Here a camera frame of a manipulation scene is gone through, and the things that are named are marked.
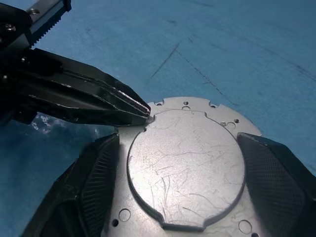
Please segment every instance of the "mounting hole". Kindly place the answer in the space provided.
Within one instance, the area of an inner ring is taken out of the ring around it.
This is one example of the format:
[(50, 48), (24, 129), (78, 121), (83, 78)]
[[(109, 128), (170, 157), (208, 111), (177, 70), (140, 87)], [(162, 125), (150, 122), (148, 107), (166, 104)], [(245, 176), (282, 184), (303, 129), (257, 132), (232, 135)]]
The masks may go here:
[(116, 226), (118, 226), (118, 225), (119, 225), (118, 219), (114, 219), (114, 220), (112, 221), (112, 226), (116, 227)]
[(183, 106), (182, 110), (191, 110), (191, 108), (189, 106)]
[(130, 211), (128, 209), (122, 209), (119, 214), (118, 214), (119, 220), (120, 221), (128, 221), (130, 218)]
[(238, 224), (238, 227), (239, 227), (239, 230), (246, 235), (251, 233), (252, 226), (251, 226), (250, 222), (247, 220), (240, 221)]
[(29, 15), (37, 15), (39, 13), (40, 13), (40, 11), (38, 9), (35, 9), (35, 8), (31, 8), (30, 10), (28, 10)]

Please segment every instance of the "scratch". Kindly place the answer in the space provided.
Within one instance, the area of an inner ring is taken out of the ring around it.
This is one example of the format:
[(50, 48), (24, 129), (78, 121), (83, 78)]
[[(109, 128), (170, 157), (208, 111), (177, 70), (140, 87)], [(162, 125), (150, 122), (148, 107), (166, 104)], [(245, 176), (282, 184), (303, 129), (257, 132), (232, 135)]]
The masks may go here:
[(172, 126), (176, 126), (177, 125), (177, 123), (180, 121), (180, 117), (178, 117), (178, 119), (174, 122), (174, 123), (172, 123), (171, 125), (169, 125), (168, 127), (164, 127), (164, 128), (158, 128), (158, 127), (152, 127), (153, 129), (158, 129), (158, 130), (166, 130), (166, 129), (169, 129), (169, 128), (171, 128)]
[(162, 208), (163, 214), (164, 214), (164, 220), (166, 221), (166, 212), (164, 211), (164, 208)]
[(150, 185), (150, 190), (152, 191), (152, 197), (153, 197), (153, 208), (155, 208), (155, 199), (154, 199), (154, 192), (153, 187)]
[(212, 206), (214, 206), (216, 209), (222, 209), (220, 207), (216, 207), (207, 197), (201, 195), (201, 194), (189, 194), (189, 195), (196, 195), (196, 196), (199, 196), (199, 197), (202, 197), (204, 198), (205, 200), (207, 200)]
[(168, 168), (171, 168), (171, 167), (174, 167), (174, 165), (170, 165), (170, 166), (167, 166), (167, 167), (161, 168), (161, 169), (156, 169), (156, 173), (157, 173), (157, 171), (160, 171), (160, 170), (163, 170), (163, 169), (168, 169)]
[(184, 59), (186, 60), (207, 82), (204, 84), (211, 84), (218, 93), (220, 93), (225, 99), (227, 99), (231, 104), (238, 106), (238, 104), (231, 101), (225, 94), (222, 93), (222, 91), (206, 76), (204, 75), (199, 69), (197, 69), (188, 59), (186, 59), (177, 49), (175, 51)]
[(164, 205), (167, 206), (167, 198), (168, 198), (168, 192), (169, 192), (169, 188), (170, 188), (170, 177), (168, 177), (168, 188), (167, 191), (165, 192), (165, 196), (164, 196)]
[(177, 147), (180, 149), (180, 145), (184, 142), (185, 140), (182, 140), (181, 142), (179, 142), (179, 144), (177, 145)]
[[(172, 220), (172, 221), (169, 221), (170, 223), (171, 222), (183, 222), (183, 220)], [(195, 224), (197, 226), (199, 226), (200, 224), (197, 223), (197, 222), (193, 222), (193, 221), (185, 221), (186, 223), (192, 223), (192, 224)]]
[(182, 211), (180, 210), (180, 206), (178, 205), (178, 211), (183, 216)]
[(230, 204), (225, 198), (223, 197), (219, 197), (219, 199), (221, 199), (224, 203)]
[(164, 193), (166, 193), (166, 182), (164, 181), (164, 179), (163, 178), (161, 178), (162, 179), (162, 181), (163, 181), (163, 189), (164, 189)]
[(240, 183), (232, 183), (228, 180), (228, 178), (226, 177), (227, 174), (225, 174), (225, 180), (227, 181), (226, 184), (234, 184), (234, 185), (240, 185)]
[(202, 217), (203, 219), (205, 219), (205, 217), (201, 216), (200, 214), (196, 213), (195, 211), (192, 211), (191, 209), (188, 209), (188, 208), (186, 208), (186, 207), (182, 207), (182, 208), (185, 209), (185, 210), (191, 211), (191, 212), (193, 212), (194, 214), (198, 215), (199, 217)]
[(210, 159), (210, 160), (208, 160), (207, 162), (204, 162), (204, 163), (202, 163), (202, 164), (199, 164), (198, 166), (202, 166), (202, 165), (207, 164), (207, 163), (212, 163), (213, 161), (216, 161), (217, 159), (221, 158), (224, 154), (225, 154), (225, 152), (222, 153), (222, 154), (220, 154), (217, 158), (215, 158), (215, 159)]
[(160, 159), (158, 159), (155, 163), (150, 164), (148, 167), (143, 168), (142, 170), (148, 169), (150, 167), (153, 167), (155, 164), (157, 164), (159, 161), (161, 161), (163, 158), (165, 158), (167, 155), (163, 155)]
[(189, 172), (187, 172), (186, 179), (182, 182), (182, 184), (180, 185), (180, 187), (182, 187), (182, 186), (184, 185), (184, 183), (188, 180), (188, 175), (189, 175)]
[(211, 153), (212, 151), (209, 151), (209, 152), (184, 152), (184, 153), (180, 153), (180, 154), (166, 154), (166, 156), (174, 156), (174, 157), (177, 157), (177, 156), (181, 156), (181, 155), (186, 155), (186, 154), (196, 154), (196, 155), (204, 155), (204, 154), (208, 154), (208, 153)]
[(177, 48), (179, 46), (180, 42), (176, 44), (176, 46), (173, 48), (172, 52), (169, 54), (169, 56), (163, 61), (163, 63), (158, 67), (158, 69), (152, 74), (151, 78), (153, 78), (159, 71), (160, 69), (166, 64), (166, 62), (171, 58), (171, 56), (174, 54), (174, 52), (177, 51)]

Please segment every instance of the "screw hole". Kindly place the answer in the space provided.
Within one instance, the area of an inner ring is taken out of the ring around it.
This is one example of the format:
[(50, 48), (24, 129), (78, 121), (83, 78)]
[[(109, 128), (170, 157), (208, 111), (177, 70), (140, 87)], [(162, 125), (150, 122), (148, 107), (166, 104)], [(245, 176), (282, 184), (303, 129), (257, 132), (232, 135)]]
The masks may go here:
[(112, 226), (116, 227), (116, 226), (118, 226), (118, 225), (119, 225), (118, 219), (114, 219), (114, 220), (112, 221)]
[(34, 8), (31, 8), (31, 9), (28, 11), (28, 14), (29, 14), (29, 15), (37, 15), (37, 14), (39, 14), (39, 13), (40, 13), (40, 11), (37, 10), (37, 9), (34, 9)]

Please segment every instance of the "small hole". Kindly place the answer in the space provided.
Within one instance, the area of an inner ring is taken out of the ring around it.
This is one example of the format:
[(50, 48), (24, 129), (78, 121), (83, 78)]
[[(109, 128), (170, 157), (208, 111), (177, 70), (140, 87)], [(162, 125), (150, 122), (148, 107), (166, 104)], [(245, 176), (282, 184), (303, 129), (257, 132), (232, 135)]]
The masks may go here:
[(31, 8), (31, 9), (28, 11), (28, 14), (29, 14), (29, 15), (37, 15), (37, 14), (39, 14), (39, 13), (40, 13), (40, 11), (37, 10), (37, 9), (34, 9), (34, 8)]
[(116, 227), (116, 226), (118, 226), (119, 225), (119, 221), (117, 220), (117, 219), (114, 219), (113, 221), (112, 221), (112, 226), (114, 226), (114, 227)]
[(189, 106), (183, 106), (182, 110), (191, 110), (191, 108)]

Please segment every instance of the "dark line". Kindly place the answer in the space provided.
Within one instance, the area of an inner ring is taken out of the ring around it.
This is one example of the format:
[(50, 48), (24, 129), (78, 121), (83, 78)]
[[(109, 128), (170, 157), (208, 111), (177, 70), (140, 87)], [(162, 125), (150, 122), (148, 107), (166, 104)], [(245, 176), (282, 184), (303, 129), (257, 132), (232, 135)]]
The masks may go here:
[(263, 47), (262, 45), (259, 45), (262, 49), (266, 50), (267, 52), (269, 52), (270, 54), (273, 54), (274, 56), (276, 57), (279, 57), (280, 59), (284, 60), (285, 62), (287, 62), (288, 64), (292, 65), (293, 67), (296, 68), (296, 70), (301, 73), (302, 75), (305, 75), (306, 77), (308, 77), (309, 79), (313, 80), (314, 82), (316, 82), (316, 77), (311, 73), (309, 72), (308, 70), (306, 70), (305, 68), (303, 68), (302, 66), (288, 60), (287, 58), (279, 55), (278, 53), (268, 49), (268, 48), (265, 48)]
[(213, 8), (214, 7), (214, 5), (203, 3), (203, 2), (199, 2), (199, 1), (192, 1), (192, 3), (196, 4), (196, 5), (206, 6), (206, 7), (209, 7), (209, 8)]
[(193, 212), (194, 214), (198, 215), (199, 217), (202, 217), (203, 219), (205, 219), (205, 217), (201, 216), (200, 214), (196, 213), (195, 211), (192, 211), (191, 209), (188, 209), (188, 208), (186, 208), (186, 207), (182, 207), (182, 208), (185, 209), (185, 210), (191, 211), (191, 212)]
[(156, 171), (160, 171), (160, 170), (167, 169), (167, 168), (170, 168), (170, 167), (174, 167), (174, 165), (167, 166), (167, 167), (165, 167), (165, 168), (161, 168), (161, 169), (156, 169)]
[(238, 104), (231, 101), (226, 95), (224, 95), (220, 89), (217, 88), (217, 86), (209, 79), (206, 75), (204, 75), (199, 69), (197, 69), (188, 59), (186, 59), (178, 50), (175, 49), (175, 51), (184, 59), (186, 60), (205, 80), (207, 80), (204, 84), (211, 84), (217, 91), (220, 93), (225, 99), (227, 99), (231, 104), (238, 106)]
[(152, 74), (152, 76), (150, 78), (153, 78), (158, 72), (159, 70), (165, 65), (165, 63), (171, 58), (171, 56), (174, 54), (174, 52), (177, 50), (178, 46), (179, 46), (180, 42), (178, 42), (176, 44), (176, 46), (173, 48), (172, 52), (169, 54), (169, 56), (164, 60), (164, 62), (158, 67), (158, 69), (154, 72), (154, 74)]
[(154, 193), (153, 193), (153, 187), (150, 185), (150, 190), (152, 191), (152, 197), (153, 197), (153, 208), (155, 208), (155, 199), (154, 199)]

